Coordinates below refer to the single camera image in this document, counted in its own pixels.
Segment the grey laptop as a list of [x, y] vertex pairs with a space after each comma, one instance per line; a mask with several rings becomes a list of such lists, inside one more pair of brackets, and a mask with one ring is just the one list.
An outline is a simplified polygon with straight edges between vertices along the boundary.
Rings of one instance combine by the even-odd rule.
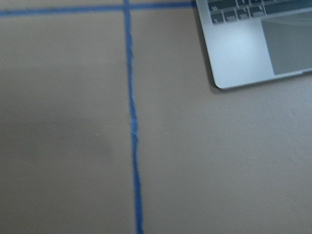
[[198, 0], [215, 85], [220, 89], [309, 74], [309, 0]]

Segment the blue tape line lengthwise left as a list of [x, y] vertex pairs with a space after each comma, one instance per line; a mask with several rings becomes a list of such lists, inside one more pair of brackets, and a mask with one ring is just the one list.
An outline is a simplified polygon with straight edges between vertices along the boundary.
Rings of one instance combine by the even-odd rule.
[[132, 22], [130, 13], [130, 2], [123, 1], [124, 23], [125, 23], [125, 47], [127, 61], [127, 80], [128, 80], [128, 97], [130, 112], [130, 130], [131, 130], [131, 149], [132, 149], [132, 166], [133, 166], [133, 182], [134, 182], [134, 202], [135, 202], [135, 222], [136, 233], [144, 233], [143, 206], [141, 196], [141, 181], [138, 160], [138, 118], [135, 101], [135, 79], [134, 79], [134, 55], [133, 55], [133, 38], [132, 38]]

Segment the blue tape line crosswise far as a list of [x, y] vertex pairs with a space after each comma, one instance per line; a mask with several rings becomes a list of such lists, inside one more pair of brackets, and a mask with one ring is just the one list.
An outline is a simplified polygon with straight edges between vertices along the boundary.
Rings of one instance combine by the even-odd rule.
[[18, 9], [1, 9], [1, 17], [18, 16], [41, 16], [41, 15], [60, 15], [75, 13], [97, 13], [97, 12], [124, 12], [136, 10], [162, 10], [162, 9], [180, 9], [196, 8], [196, 2], [192, 1], [174, 1], [174, 2], [152, 2], [152, 3], [126, 3], [126, 4], [100, 4], [84, 6], [56, 6], [56, 7], [35, 7]]

